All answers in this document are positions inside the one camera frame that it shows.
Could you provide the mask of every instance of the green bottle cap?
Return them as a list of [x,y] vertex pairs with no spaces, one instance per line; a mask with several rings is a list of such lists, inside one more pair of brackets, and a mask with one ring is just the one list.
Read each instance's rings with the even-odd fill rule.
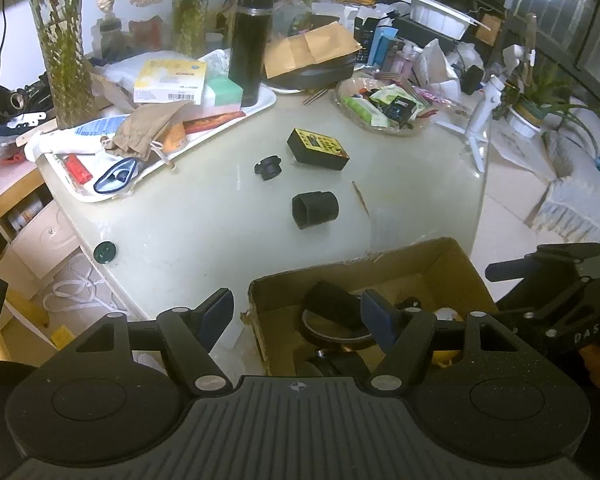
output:
[[118,250],[113,242],[101,242],[93,250],[93,259],[99,264],[108,264],[116,257]]

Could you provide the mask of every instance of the black thermos bottle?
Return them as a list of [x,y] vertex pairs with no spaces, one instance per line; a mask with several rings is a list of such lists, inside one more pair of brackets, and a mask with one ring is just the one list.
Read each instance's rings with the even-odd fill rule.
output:
[[238,0],[229,79],[242,87],[242,106],[258,102],[273,0]]

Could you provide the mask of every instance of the white dish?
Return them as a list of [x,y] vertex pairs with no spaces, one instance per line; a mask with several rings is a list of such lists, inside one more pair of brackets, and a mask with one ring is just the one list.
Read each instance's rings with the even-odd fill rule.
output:
[[535,134],[538,134],[541,130],[541,128],[533,126],[533,124],[524,119],[513,108],[509,108],[509,113],[507,115],[507,123],[509,123],[509,126],[511,126],[517,133],[519,133],[523,137],[526,137],[527,139],[531,139]]
[[[242,111],[246,114],[244,117],[234,119],[233,121],[229,121],[228,123],[225,123],[222,126],[218,126],[217,128],[214,128],[213,130],[207,130],[205,132],[199,132],[196,134],[188,135],[186,146],[184,148],[182,148],[181,150],[178,150],[177,152],[170,153],[168,155],[168,159],[173,160],[174,158],[177,158],[178,156],[180,156],[187,150],[190,150],[191,148],[193,148],[194,146],[197,146],[201,142],[204,142],[205,140],[209,139],[210,137],[213,137],[215,134],[218,134],[218,133],[222,132],[223,130],[226,130],[227,128],[233,126],[234,124],[239,123],[240,121],[246,119],[247,117],[257,114],[258,112],[261,112],[263,110],[266,110],[266,108],[269,108],[270,106],[274,105],[275,103],[276,103],[276,95],[268,87],[261,85],[260,86],[260,95],[258,96],[258,102],[254,106],[242,109]],[[44,155],[46,157],[46,160],[48,160],[49,165],[58,174],[58,176],[60,177],[60,180],[62,181],[64,186],[68,189],[69,193],[76,200],[79,200],[80,202],[88,202],[88,203],[102,202],[104,200],[113,198],[117,195],[128,193],[129,190],[135,188],[135,186],[137,186],[138,183],[142,179],[144,179],[144,177],[153,173],[155,170],[157,170],[161,166],[165,165],[165,162],[163,160],[160,160],[160,161],[156,162],[155,164],[152,164],[149,167],[144,168],[144,170],[142,170],[141,173],[138,174],[138,176],[135,179],[133,179],[133,182],[125,189],[122,189],[117,193],[102,195],[102,194],[96,193],[93,190],[93,184],[99,177],[99,175],[95,174],[92,171],[92,169],[90,169],[90,166],[93,165],[93,159],[94,159],[93,155],[77,155],[78,159],[85,166],[85,168],[87,170],[90,170],[91,174],[93,174],[93,178],[84,186],[78,186],[77,184],[74,183],[74,181],[71,179],[69,174],[64,169],[64,166],[58,161],[58,159],[55,156],[53,156],[50,153],[45,153]],[[122,160],[122,157],[112,156],[112,165],[116,160]]]
[[276,94],[287,95],[287,94],[299,94],[304,90],[297,90],[294,88],[277,88],[275,86],[268,85]]
[[482,25],[475,18],[434,0],[411,0],[411,19],[454,40],[461,40],[469,25]]

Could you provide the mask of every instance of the white tray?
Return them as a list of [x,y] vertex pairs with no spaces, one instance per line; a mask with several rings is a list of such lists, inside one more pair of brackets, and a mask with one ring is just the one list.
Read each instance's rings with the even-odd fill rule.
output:
[[[234,124],[239,123],[241,120],[244,120],[247,117],[257,114],[258,112],[266,110],[266,108],[269,108],[270,106],[274,105],[275,102],[276,102],[276,95],[269,88],[267,88],[264,85],[261,85],[260,86],[260,94],[258,96],[258,102],[251,107],[242,109],[242,111],[246,114],[244,117],[240,117],[238,119],[234,119],[233,121],[229,121],[228,123],[225,123],[222,126],[218,126],[217,128],[215,128],[213,130],[207,130],[205,132],[199,132],[196,134],[188,135],[187,136],[187,141],[188,141],[187,145],[184,148],[182,148],[181,150],[178,150],[177,152],[170,153],[168,155],[168,159],[173,160],[174,158],[180,156],[187,150],[190,150],[191,148],[193,148],[194,146],[197,146],[201,142],[204,142],[208,138],[213,137],[215,134],[218,134],[221,131],[233,126]],[[90,158],[93,158],[93,156],[92,155],[76,155],[76,156],[81,161],[81,163],[84,164],[84,166],[87,168],[87,170],[89,170],[90,169]],[[157,170],[161,166],[164,166],[164,164],[165,164],[163,160],[160,160],[160,161],[156,162],[155,164],[152,164],[152,165],[148,166],[147,168],[144,168],[144,170],[142,170],[142,172],[138,176],[136,176],[135,179],[133,179],[133,181],[131,182],[131,184],[128,187],[125,187],[124,189],[120,190],[117,193],[99,194],[93,190],[93,184],[98,178],[97,175],[94,175],[94,177],[89,182],[87,182],[87,184],[85,184],[84,186],[80,186],[73,181],[71,176],[69,176],[69,174],[66,172],[64,166],[58,161],[57,158],[55,158],[55,156],[53,156],[50,153],[45,153],[45,157],[46,157],[46,160],[48,160],[49,165],[53,168],[53,170],[56,172],[56,174],[58,174],[58,177],[60,178],[60,180],[62,181],[64,186],[68,189],[69,193],[76,200],[79,200],[80,202],[102,202],[104,200],[109,200],[110,198],[113,198],[115,196],[124,195],[126,193],[129,193],[129,191],[134,189],[138,185],[138,182],[140,182],[144,177],[146,177],[150,173],[153,173],[155,170]]]

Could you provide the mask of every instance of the barcode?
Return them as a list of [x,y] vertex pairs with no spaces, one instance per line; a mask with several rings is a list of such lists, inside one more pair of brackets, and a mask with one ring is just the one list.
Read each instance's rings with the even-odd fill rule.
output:
[[134,97],[136,99],[156,99],[154,93],[149,90],[135,90]]
[[191,94],[169,94],[169,99],[172,101],[193,101],[196,98]]

